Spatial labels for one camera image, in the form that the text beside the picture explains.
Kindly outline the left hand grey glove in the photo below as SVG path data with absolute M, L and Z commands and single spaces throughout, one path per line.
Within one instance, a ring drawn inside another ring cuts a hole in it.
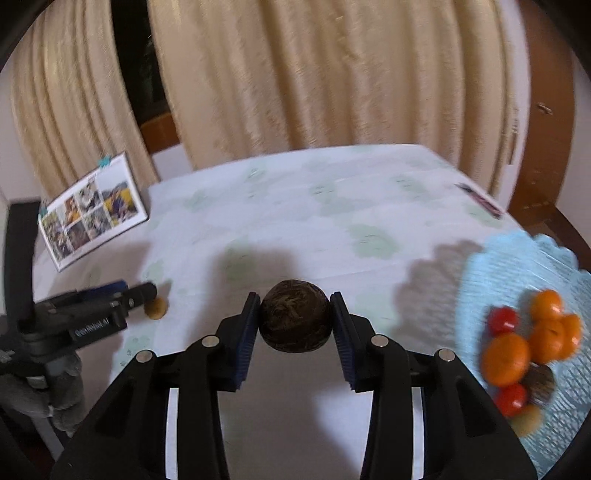
M 1 376 L 1 405 L 29 418 L 48 418 L 72 436 L 85 416 L 82 362 L 76 353 L 57 360 L 59 372 L 40 377 Z

